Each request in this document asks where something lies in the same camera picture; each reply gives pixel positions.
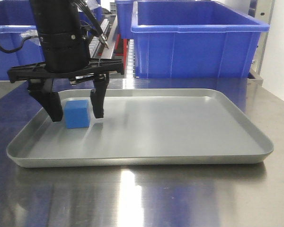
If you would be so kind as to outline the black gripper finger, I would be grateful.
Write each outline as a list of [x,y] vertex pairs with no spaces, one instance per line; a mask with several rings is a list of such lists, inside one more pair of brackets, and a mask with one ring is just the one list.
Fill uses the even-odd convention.
[[27,90],[29,95],[46,110],[53,122],[62,120],[62,105],[59,94],[53,92],[53,79],[30,79]]
[[93,114],[96,119],[104,117],[104,100],[109,84],[109,73],[101,74],[93,80],[94,88],[90,92]]

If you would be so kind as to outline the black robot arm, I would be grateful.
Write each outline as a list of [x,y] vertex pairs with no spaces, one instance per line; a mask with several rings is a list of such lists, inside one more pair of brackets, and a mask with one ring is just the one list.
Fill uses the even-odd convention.
[[91,29],[80,23],[78,9],[93,24],[94,36],[103,45],[107,38],[87,4],[82,0],[31,0],[30,2],[44,54],[44,62],[12,67],[8,76],[12,83],[26,80],[28,93],[49,114],[53,122],[63,117],[60,96],[52,90],[55,79],[68,79],[76,85],[92,80],[90,99],[95,118],[104,117],[104,99],[109,73],[124,73],[122,60],[91,58]]

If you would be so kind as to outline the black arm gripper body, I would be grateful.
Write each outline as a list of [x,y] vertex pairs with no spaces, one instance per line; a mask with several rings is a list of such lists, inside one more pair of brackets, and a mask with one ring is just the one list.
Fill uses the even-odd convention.
[[122,60],[98,59],[90,56],[93,36],[88,33],[42,34],[25,37],[38,38],[44,62],[12,67],[7,71],[11,83],[20,80],[69,79],[74,83],[99,80],[111,71],[124,74]]

